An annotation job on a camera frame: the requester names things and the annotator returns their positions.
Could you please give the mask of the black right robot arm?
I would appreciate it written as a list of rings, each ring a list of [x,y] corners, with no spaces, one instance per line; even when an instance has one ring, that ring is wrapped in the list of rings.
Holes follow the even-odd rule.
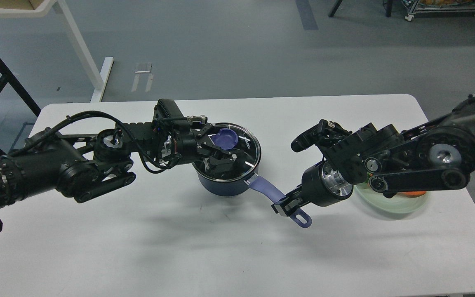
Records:
[[[292,150],[316,146],[322,160],[306,169],[301,184],[273,203],[282,216],[302,215],[307,204],[326,207],[349,198],[354,186],[391,198],[400,192],[458,190],[475,171],[475,96],[450,113],[403,132],[367,124],[356,132],[320,120],[301,133]]]

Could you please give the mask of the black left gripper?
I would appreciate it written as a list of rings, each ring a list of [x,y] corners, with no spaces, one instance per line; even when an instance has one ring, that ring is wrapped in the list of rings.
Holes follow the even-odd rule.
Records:
[[[235,179],[247,173],[245,151],[231,150],[226,154],[210,137],[219,130],[207,122],[207,117],[167,117],[161,120],[161,128],[167,134],[161,149],[161,166],[203,160],[204,175],[212,179]]]

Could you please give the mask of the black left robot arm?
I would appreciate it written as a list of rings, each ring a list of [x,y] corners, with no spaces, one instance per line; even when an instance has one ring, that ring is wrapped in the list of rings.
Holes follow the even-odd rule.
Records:
[[[132,153],[153,174],[200,163],[207,173],[228,177],[245,164],[245,149],[205,116],[183,116],[170,99],[158,100],[153,110],[145,123],[124,123],[102,111],[76,113],[0,156],[0,209],[52,189],[85,203],[128,186],[136,178]]]

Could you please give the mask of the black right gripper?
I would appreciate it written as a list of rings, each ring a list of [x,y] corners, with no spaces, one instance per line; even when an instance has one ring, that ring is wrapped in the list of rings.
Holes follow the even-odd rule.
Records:
[[[354,186],[338,170],[334,170],[328,162],[319,162],[306,169],[301,184],[271,207],[275,213],[290,217],[304,205],[312,203],[326,207],[348,199],[353,191]]]

